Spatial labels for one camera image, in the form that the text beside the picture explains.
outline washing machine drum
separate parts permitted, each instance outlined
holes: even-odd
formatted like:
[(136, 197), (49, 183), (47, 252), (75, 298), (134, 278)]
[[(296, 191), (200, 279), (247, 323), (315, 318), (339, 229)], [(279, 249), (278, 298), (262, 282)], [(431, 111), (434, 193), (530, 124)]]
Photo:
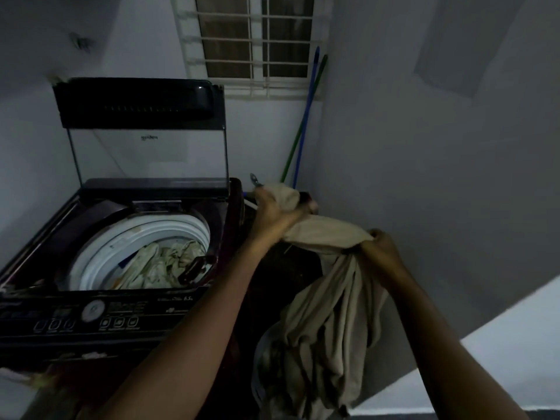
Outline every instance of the washing machine drum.
[[(82, 248), (71, 265), (68, 289), (177, 287), (176, 280), (175, 285), (173, 280), (154, 282), (146, 279), (144, 283), (144, 276), (149, 275), (148, 270), (156, 271), (158, 268), (160, 272), (173, 267), (176, 270), (181, 248), (185, 255), (188, 255), (185, 248), (190, 247), (192, 254), (199, 256), (206, 254), (209, 244), (208, 226), (191, 215), (152, 214), (123, 219), (103, 230)], [(167, 264), (162, 265), (163, 255), (170, 251), (176, 256), (175, 265), (170, 265), (170, 260), (173, 262), (170, 256), (166, 258)], [(130, 284), (131, 275), (135, 275), (133, 285)]]

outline washing machine control panel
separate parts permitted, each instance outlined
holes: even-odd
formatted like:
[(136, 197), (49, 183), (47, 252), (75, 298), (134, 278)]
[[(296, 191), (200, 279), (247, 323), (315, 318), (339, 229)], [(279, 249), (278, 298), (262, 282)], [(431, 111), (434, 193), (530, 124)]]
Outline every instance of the washing machine control panel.
[(207, 289), (0, 298), (0, 357), (26, 353), (76, 359), (150, 349)]

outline beige cloth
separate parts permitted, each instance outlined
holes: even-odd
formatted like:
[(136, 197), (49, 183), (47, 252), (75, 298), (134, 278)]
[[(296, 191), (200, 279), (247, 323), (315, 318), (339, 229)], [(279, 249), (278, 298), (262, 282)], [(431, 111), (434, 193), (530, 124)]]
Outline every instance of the beige cloth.
[[(283, 210), (296, 208), (296, 190), (283, 184), (265, 188)], [(330, 267), (282, 313), (283, 393), (291, 397), (288, 406), (293, 404), (295, 412), (290, 414), (325, 419), (360, 395), (366, 350), (380, 337), (379, 312), (387, 292), (361, 268), (359, 254), (342, 251), (371, 239), (356, 225), (315, 215), (284, 236), (286, 242), (318, 253), (321, 263)], [(267, 396), (267, 403), (286, 406), (274, 401), (278, 395)]]

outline washing machine lid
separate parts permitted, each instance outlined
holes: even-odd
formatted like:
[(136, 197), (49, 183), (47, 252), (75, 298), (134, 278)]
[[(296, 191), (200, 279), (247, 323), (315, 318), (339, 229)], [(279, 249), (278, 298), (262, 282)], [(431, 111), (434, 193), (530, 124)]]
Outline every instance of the washing machine lid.
[(190, 79), (74, 78), (55, 97), (83, 188), (229, 188), (223, 89)]

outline cloth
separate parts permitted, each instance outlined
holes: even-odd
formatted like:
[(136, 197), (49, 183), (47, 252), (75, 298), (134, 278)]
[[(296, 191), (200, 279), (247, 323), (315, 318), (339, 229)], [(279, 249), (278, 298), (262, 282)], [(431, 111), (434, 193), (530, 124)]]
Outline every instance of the cloth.
[[(298, 205), (296, 190), (283, 184), (265, 188), (283, 210)], [(343, 253), (372, 239), (360, 227), (313, 215), (283, 239), (318, 253), (330, 270), (298, 293), (281, 315), (284, 350), (276, 351), (276, 357), (282, 357), (282, 371), (272, 376), (283, 383), (265, 384), (268, 406), (263, 411), (280, 418), (278, 411), (288, 409), (283, 415), (322, 420), (360, 395), (366, 350), (380, 338), (379, 313), (387, 292), (364, 268), (359, 254)]]
[(184, 244), (173, 243), (160, 247), (150, 243), (141, 248), (128, 262), (112, 285), (113, 289), (162, 289), (181, 287), (178, 277), (197, 257), (204, 256), (204, 249), (196, 240)]

